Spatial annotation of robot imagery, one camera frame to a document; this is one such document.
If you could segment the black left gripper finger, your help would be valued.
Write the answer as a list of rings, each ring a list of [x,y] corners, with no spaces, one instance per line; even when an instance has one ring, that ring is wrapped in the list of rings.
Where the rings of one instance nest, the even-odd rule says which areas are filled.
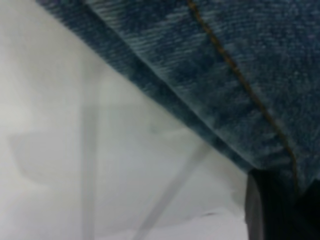
[[[247,178],[244,210],[249,240],[320,238],[319,180],[293,203],[278,177],[268,171],[252,170]]]

